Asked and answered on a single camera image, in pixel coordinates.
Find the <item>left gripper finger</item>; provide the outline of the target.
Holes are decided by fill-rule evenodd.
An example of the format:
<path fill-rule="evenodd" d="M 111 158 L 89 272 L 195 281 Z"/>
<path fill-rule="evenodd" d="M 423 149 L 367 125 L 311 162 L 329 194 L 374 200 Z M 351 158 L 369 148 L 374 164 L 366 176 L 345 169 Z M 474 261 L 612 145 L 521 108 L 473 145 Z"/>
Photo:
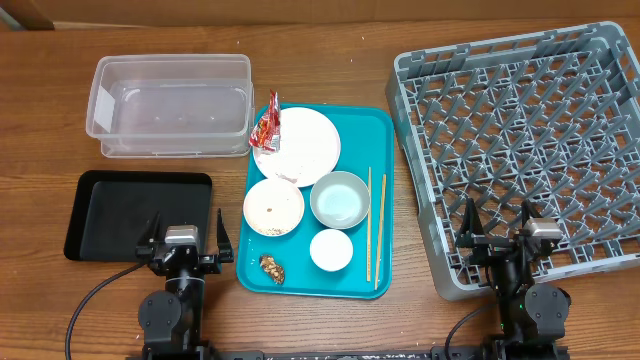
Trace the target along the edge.
<path fill-rule="evenodd" d="M 216 243 L 220 253 L 233 252 L 233 246 L 224 225 L 221 209 L 217 210 Z"/>
<path fill-rule="evenodd" d="M 159 237 L 161 215 L 156 212 L 155 215 L 146 223 L 145 229 L 137 242 L 138 247 L 153 246 Z"/>

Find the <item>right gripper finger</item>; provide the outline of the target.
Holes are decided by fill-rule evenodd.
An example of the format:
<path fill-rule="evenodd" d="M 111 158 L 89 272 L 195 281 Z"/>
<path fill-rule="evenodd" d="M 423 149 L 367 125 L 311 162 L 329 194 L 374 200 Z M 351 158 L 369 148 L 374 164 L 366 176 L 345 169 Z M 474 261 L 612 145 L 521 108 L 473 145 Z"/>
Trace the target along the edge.
<path fill-rule="evenodd" d="M 475 201 L 473 198 L 468 197 L 465 203 L 462 225 L 457 232 L 457 236 L 461 237 L 470 234 L 483 236 L 484 230 Z"/>
<path fill-rule="evenodd" d="M 536 209 L 535 205 L 529 201 L 524 200 L 521 203 L 521 220 L 523 223 L 527 223 L 532 218 L 540 218 L 541 214 Z"/>

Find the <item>pink bowl with rice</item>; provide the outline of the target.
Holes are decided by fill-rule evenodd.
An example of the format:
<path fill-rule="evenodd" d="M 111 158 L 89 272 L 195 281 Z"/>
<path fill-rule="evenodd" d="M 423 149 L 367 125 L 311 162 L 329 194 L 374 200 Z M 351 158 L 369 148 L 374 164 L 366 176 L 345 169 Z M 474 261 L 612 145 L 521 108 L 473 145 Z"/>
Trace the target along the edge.
<path fill-rule="evenodd" d="M 305 211 L 298 187 L 283 179 L 264 179 L 244 198 L 243 216 L 249 227 L 267 237 L 283 236 L 301 222 Z"/>

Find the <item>small white cup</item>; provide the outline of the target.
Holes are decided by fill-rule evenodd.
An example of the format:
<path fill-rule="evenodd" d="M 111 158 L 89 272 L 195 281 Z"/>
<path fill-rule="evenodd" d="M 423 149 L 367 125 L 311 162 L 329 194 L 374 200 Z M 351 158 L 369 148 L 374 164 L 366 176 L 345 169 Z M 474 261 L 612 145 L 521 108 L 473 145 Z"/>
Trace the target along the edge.
<path fill-rule="evenodd" d="M 344 269 L 351 261 L 354 247 L 342 231 L 325 229 L 318 232 L 310 243 L 310 256 L 314 264 L 326 272 Z"/>

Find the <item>red snack wrapper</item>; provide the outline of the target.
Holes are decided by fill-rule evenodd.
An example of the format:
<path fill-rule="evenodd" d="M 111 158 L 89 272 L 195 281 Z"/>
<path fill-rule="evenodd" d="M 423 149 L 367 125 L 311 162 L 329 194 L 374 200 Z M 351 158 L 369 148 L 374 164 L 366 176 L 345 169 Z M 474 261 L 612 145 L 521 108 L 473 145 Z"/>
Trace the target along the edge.
<path fill-rule="evenodd" d="M 270 91 L 270 101 L 265 112 L 254 126 L 249 144 L 259 150 L 275 153 L 280 149 L 281 107 L 278 93 Z"/>

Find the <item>grey-green bowl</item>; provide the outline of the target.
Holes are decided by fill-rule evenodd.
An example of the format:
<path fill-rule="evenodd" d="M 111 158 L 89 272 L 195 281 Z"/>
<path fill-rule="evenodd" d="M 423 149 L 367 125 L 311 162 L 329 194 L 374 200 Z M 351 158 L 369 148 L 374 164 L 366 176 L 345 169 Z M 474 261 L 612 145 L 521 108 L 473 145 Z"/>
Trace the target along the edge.
<path fill-rule="evenodd" d="M 310 207 L 324 226 L 346 230 L 368 215 L 371 195 L 368 185 L 357 175 L 334 171 L 321 177 L 310 192 Z"/>

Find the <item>wooden chopstick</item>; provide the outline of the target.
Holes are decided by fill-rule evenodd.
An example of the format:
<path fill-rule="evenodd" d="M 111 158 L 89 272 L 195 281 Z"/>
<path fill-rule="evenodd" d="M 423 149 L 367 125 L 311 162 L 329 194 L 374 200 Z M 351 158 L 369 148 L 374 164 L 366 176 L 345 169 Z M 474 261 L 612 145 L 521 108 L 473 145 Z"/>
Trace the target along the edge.
<path fill-rule="evenodd" d="M 367 189 L 368 189 L 368 209 L 367 209 L 367 238 L 366 238 L 366 281 L 371 282 L 371 257 L 372 257 L 372 168 L 368 167 L 367 176 Z"/>
<path fill-rule="evenodd" d="M 380 196 L 380 208 L 379 208 L 379 224 L 378 224 L 378 237 L 377 237 L 377 251 L 376 251 L 376 268 L 375 268 L 375 278 L 374 278 L 374 290 L 378 289 L 379 278 L 380 278 L 380 269 L 381 269 L 381 258 L 382 258 L 382 244 L 383 244 L 383 227 L 384 227 L 384 212 L 385 212 L 385 199 L 386 199 L 386 184 L 387 184 L 387 176 L 383 174 L 382 182 L 381 182 L 381 196 Z"/>

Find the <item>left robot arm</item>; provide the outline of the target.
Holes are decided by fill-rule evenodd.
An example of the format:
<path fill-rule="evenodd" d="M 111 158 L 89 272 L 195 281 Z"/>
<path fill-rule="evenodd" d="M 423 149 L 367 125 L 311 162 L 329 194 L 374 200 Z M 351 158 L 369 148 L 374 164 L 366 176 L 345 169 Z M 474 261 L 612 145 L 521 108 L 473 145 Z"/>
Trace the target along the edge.
<path fill-rule="evenodd" d="M 194 225 L 170 226 L 160 231 L 160 215 L 147 223 L 135 254 L 164 288 L 148 295 L 139 306 L 138 322 L 144 332 L 144 359 L 218 359 L 210 342 L 201 338 L 205 277 L 219 274 L 224 263 L 234 261 L 234 251 L 217 214 L 216 254 L 199 250 L 199 230 Z"/>

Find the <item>brown food scrap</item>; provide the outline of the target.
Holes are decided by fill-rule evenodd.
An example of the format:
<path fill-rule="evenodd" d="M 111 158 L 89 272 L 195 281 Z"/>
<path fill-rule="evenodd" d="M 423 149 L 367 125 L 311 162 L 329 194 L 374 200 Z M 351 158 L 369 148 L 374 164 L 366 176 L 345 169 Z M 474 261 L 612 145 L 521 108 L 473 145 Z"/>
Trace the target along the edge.
<path fill-rule="evenodd" d="M 274 257 L 269 254 L 261 255 L 259 258 L 261 269 L 276 284 L 283 285 L 285 281 L 284 268 L 279 265 Z"/>

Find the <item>black tray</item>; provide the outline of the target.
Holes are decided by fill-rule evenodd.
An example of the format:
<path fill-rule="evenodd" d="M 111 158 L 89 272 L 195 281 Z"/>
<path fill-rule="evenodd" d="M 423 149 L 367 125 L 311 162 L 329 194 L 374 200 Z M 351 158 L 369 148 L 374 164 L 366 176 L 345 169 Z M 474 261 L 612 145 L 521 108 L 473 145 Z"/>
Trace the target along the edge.
<path fill-rule="evenodd" d="M 156 215 L 160 235 L 170 226 L 196 226 L 203 251 L 212 195 L 212 180 L 204 173 L 89 170 L 77 182 L 64 255 L 134 262 L 136 245 Z"/>

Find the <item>grey dish rack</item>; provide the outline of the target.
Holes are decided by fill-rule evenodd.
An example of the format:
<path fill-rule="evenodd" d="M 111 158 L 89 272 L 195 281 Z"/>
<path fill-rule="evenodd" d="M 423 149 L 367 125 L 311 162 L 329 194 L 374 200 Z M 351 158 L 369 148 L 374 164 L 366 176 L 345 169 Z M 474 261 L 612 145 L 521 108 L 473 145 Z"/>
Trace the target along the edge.
<path fill-rule="evenodd" d="M 491 236 L 532 202 L 561 239 L 538 281 L 639 263 L 639 62 L 599 22 L 398 55 L 386 96 L 438 294 L 488 290 L 455 243 L 473 199 Z"/>

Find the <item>teal serving tray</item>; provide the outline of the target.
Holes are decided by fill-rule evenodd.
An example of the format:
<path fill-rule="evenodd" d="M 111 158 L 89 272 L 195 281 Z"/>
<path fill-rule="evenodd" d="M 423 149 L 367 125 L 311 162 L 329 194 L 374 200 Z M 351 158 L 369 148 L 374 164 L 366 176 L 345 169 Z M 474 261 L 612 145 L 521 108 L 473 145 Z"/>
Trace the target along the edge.
<path fill-rule="evenodd" d="M 236 275 L 249 290 L 375 299 L 391 283 L 394 129 L 377 108 L 283 104 L 253 149 Z"/>

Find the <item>clear plastic bin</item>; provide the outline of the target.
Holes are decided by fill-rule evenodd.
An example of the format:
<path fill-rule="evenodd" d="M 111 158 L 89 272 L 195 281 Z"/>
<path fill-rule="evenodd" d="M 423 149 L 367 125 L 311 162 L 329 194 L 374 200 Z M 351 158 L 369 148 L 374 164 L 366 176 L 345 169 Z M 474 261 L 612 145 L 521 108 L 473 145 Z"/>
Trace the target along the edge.
<path fill-rule="evenodd" d="M 85 131 L 109 158 L 240 157 L 254 119 L 243 54 L 106 56 L 92 80 Z"/>

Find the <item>large white plate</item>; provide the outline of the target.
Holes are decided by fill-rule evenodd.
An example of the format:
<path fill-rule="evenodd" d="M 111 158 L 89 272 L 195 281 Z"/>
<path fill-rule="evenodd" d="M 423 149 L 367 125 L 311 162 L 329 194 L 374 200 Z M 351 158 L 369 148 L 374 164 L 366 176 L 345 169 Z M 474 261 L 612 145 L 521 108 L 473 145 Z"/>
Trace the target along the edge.
<path fill-rule="evenodd" d="M 275 153 L 253 150 L 257 168 L 266 178 L 281 178 L 304 188 L 334 170 L 341 140 L 327 116 L 310 108 L 290 107 L 281 111 L 280 119 L 280 149 Z"/>

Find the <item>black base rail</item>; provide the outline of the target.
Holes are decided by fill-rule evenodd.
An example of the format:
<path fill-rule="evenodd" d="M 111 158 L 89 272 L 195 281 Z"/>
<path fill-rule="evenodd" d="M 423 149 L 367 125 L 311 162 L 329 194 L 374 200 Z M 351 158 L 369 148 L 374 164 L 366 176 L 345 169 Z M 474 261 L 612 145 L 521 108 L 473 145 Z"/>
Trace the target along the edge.
<path fill-rule="evenodd" d="M 126 357 L 125 359 L 153 359 L 153 360 L 445 360 L 447 359 L 444 346 L 434 346 L 430 350 L 402 350 L 402 351 L 382 351 L 382 352 L 317 352 L 317 353 L 271 353 L 265 354 L 261 351 L 236 351 L 236 352 L 219 352 L 208 351 L 192 352 L 182 354 L 157 355 L 147 354 L 137 357 Z M 483 354 L 481 347 L 474 346 L 456 346 L 451 347 L 450 359 L 452 360 L 480 360 L 480 359 L 497 359 Z M 506 359 L 571 359 L 568 348 L 560 347 L 557 349 L 557 357 L 542 355 L 524 355 L 517 354 L 507 357 Z"/>

